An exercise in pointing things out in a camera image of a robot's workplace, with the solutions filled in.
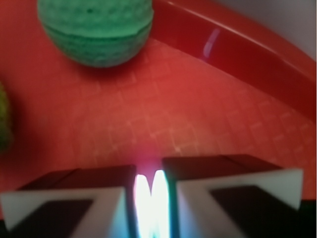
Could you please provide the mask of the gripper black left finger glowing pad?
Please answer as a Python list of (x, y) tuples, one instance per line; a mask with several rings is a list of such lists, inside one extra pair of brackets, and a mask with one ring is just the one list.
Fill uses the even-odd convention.
[(1, 193), (4, 225), (12, 238), (149, 238), (136, 178), (135, 165), (49, 172)]

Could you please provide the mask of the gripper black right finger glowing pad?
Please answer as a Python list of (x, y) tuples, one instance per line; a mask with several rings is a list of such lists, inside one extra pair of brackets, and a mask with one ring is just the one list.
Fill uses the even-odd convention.
[(304, 172), (247, 154), (165, 157), (169, 238), (314, 238)]

